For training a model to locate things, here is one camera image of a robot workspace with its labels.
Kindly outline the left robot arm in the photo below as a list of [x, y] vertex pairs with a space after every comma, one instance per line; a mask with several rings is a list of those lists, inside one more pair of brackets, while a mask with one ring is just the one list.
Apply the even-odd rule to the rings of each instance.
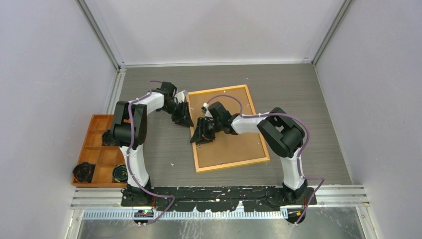
[[166, 112], [176, 125], [192, 127], [187, 96], [187, 91], [178, 91], [170, 82], [161, 82], [159, 88], [149, 90], [140, 98], [116, 103], [110, 133], [125, 160], [127, 187], [123, 191], [124, 199], [147, 206], [158, 196], [152, 192], [143, 154], [147, 117], [152, 112]]

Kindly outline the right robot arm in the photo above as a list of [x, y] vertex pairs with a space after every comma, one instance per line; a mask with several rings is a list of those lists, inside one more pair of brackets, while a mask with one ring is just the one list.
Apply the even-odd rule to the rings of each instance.
[[205, 115], [198, 118], [191, 143], [212, 142], [221, 131], [231, 135], [259, 133], [281, 159], [284, 173], [281, 194], [285, 200], [294, 205], [304, 198], [308, 182], [302, 174], [300, 158], [306, 133], [281, 108], [264, 114], [232, 115], [222, 103], [215, 102], [203, 104], [202, 112]]

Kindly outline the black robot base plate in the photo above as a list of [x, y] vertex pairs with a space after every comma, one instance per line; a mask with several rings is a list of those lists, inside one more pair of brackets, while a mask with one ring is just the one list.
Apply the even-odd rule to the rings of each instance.
[[275, 186], [231, 186], [231, 187], [155, 187], [151, 193], [126, 186], [121, 189], [123, 207], [151, 207], [169, 212], [233, 212], [242, 206], [246, 212], [272, 212], [281, 206], [294, 205], [299, 208], [307, 203], [315, 205], [311, 198], [314, 189], [307, 187], [298, 198], [286, 197], [282, 187]]

